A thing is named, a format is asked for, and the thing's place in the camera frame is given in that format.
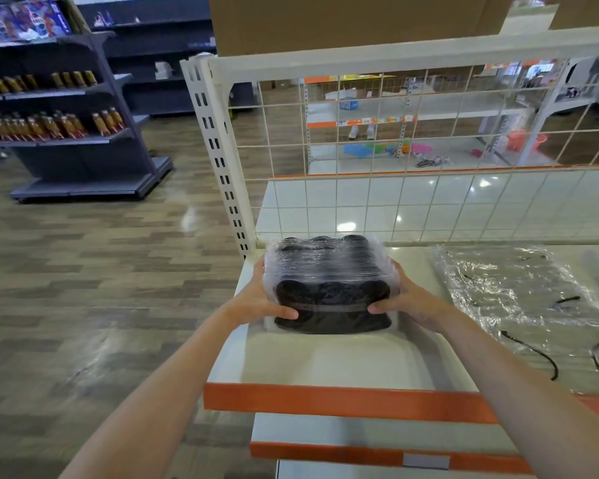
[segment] black shelving unit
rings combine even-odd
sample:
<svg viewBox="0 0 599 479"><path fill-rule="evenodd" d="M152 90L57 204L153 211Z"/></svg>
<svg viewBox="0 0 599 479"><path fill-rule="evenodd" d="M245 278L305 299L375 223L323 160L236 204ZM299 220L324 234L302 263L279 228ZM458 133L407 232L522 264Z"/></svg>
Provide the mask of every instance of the black shelving unit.
<svg viewBox="0 0 599 479"><path fill-rule="evenodd" d="M107 41L104 50L114 72L133 75L133 81L124 87L133 113L194 112L179 61L200 52L215 53L208 0L127 0L81 5L80 11L93 31L116 32L117 37ZM105 19L110 16L115 24L93 26L99 14ZM170 79L155 79L158 61L170 64ZM233 106L256 104L250 83L236 84L232 94Z"/></svg>
<svg viewBox="0 0 599 479"><path fill-rule="evenodd" d="M80 34L35 43L1 43L0 75L33 74L41 83L52 72L90 70L99 83L76 89L41 89L0 95L0 113L23 114L60 110L75 113L89 133L97 134L91 113L114 106L127 128L109 137L38 142L5 142L0 147L15 150L34 179L10 196L18 201L33 198L131 195L143 198L173 168L169 158L149 154L140 124L148 115L132 114L122 87L133 76L114 74L104 55L103 44L113 32Z"/></svg>

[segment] person's right hand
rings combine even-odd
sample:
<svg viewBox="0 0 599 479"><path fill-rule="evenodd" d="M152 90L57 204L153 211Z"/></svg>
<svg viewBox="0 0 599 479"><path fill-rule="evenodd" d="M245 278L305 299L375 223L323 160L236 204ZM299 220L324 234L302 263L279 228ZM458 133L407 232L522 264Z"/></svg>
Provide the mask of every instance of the person's right hand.
<svg viewBox="0 0 599 479"><path fill-rule="evenodd" d="M402 311L417 324L435 333L442 333L445 322L456 318L461 311L455 306L445 303L433 296L423 287L406 277L402 266L391 259L400 278L400 293L391 299L384 299L368 306L371 314L382 314L388 311Z"/></svg>

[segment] forearm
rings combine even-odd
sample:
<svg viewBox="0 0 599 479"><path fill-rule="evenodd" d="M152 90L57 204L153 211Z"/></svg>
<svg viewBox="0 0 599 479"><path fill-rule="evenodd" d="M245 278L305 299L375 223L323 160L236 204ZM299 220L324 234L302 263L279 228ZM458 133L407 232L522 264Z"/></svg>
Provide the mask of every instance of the forearm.
<svg viewBox="0 0 599 479"><path fill-rule="evenodd" d="M233 326L219 309L106 419L61 479L161 479Z"/></svg>
<svg viewBox="0 0 599 479"><path fill-rule="evenodd" d="M457 312L443 334L540 479L599 479L598 415L468 316Z"/></svg>

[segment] hand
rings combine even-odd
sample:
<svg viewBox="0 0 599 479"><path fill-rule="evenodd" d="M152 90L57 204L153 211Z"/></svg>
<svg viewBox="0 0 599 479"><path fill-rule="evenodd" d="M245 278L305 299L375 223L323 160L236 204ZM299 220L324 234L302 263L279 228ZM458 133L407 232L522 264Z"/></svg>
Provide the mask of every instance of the hand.
<svg viewBox="0 0 599 479"><path fill-rule="evenodd" d="M235 327L247 324L264 316L297 319L298 312L286 306L272 303L264 292L264 258L260 258L253 266L253 277L244 289L224 304L220 309L233 322Z"/></svg>
<svg viewBox="0 0 599 479"><path fill-rule="evenodd" d="M388 311L402 311L427 330L442 333L445 322L461 314L461 311L408 279L402 266L391 260L399 273L400 293L391 299L371 304L368 306L368 312L382 314Z"/></svg>

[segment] person's left hand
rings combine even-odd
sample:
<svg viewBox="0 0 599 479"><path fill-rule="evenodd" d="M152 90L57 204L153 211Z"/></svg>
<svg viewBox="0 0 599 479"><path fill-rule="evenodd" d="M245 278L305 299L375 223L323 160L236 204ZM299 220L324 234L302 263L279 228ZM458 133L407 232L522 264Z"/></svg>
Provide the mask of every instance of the person's left hand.
<svg viewBox="0 0 599 479"><path fill-rule="evenodd" d="M264 292L264 258L260 258L253 266L251 281L240 290L240 293L224 304L220 309L235 326L247 324L264 316L297 319L298 312L287 306L272 303Z"/></svg>

